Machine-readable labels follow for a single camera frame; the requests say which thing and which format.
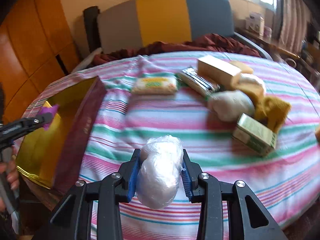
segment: human hand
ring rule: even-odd
[[[0,173],[5,172],[7,169],[10,171],[9,174],[7,174],[7,181],[9,182],[11,189],[15,190],[19,187],[19,174],[14,160],[9,163],[0,163]],[[0,197],[0,212],[4,212],[5,208],[6,206]]]

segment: cardboard box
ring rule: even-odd
[[[32,182],[66,193],[78,180],[82,158],[106,89],[94,77],[48,98],[59,105],[48,130],[26,135],[16,159],[18,170]]]
[[[263,37],[264,33],[264,19],[262,14],[252,12],[247,19],[246,27],[249,31],[259,34]]]
[[[211,78],[227,90],[233,90],[232,84],[238,82],[240,73],[240,68],[213,56],[198,59],[198,75]]]
[[[276,148],[277,134],[246,114],[239,118],[232,137],[260,156],[266,156]]]

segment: striped bedsheet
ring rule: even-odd
[[[282,127],[276,151],[265,158],[231,139],[234,123],[223,123],[206,108],[204,99],[187,86],[175,96],[134,96],[130,89],[137,77],[170,76],[197,58],[213,55],[238,60],[262,78],[268,95],[292,104]],[[117,171],[135,148],[150,137],[166,134],[183,141],[191,160],[221,181],[244,180],[268,211],[285,227],[310,207],[320,192],[320,147],[314,131],[320,122],[320,97],[296,70],[261,58],[218,52],[174,52],[138,56],[73,73],[51,85],[30,105],[33,116],[44,100],[83,79],[100,76],[107,95],[100,107],[82,161],[79,178],[93,182]],[[92,239],[96,239],[97,206],[92,214]],[[174,202],[151,210],[136,197],[120,205],[122,230],[127,240],[196,239],[200,204],[191,204],[182,183]],[[227,205],[223,203],[224,236],[228,238]]]

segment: metal bolt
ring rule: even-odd
[[[209,177],[210,177],[210,175],[208,173],[203,172],[200,174],[201,179],[208,179]]]
[[[111,174],[111,177],[113,179],[119,179],[121,177],[121,174],[119,172],[114,172]]]
[[[80,179],[76,182],[77,187],[82,187],[84,185],[84,180]]]
[[[244,181],[242,181],[242,180],[238,180],[238,181],[236,182],[236,185],[237,185],[238,187],[244,187],[244,186],[245,186],[245,183],[244,183]]]

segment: open box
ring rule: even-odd
[[[92,126],[106,94],[99,77],[90,78],[48,98],[59,105],[47,130],[26,135],[16,159],[18,170],[34,183],[65,193],[77,181]]]

